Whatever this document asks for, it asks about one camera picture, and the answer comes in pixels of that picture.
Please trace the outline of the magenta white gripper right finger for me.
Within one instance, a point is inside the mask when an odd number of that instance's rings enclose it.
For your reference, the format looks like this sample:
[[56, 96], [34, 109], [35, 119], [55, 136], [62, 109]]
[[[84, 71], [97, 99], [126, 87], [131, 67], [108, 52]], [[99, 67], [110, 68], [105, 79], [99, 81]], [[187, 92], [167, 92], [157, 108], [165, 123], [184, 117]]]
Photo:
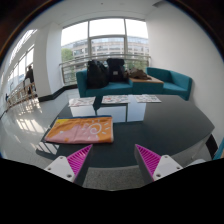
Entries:
[[182, 169], [169, 155], [160, 156], [138, 144], [135, 145], [134, 155], [145, 182], [154, 182]]

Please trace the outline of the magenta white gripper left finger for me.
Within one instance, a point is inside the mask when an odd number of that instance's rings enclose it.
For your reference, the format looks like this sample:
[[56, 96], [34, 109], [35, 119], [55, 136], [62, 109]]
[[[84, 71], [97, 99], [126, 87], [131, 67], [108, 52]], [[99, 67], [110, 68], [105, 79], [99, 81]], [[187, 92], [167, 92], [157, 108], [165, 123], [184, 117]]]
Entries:
[[83, 182], [90, 165], [92, 148], [93, 145], [90, 144], [68, 157], [59, 156], [45, 168], [45, 171], [69, 182]]

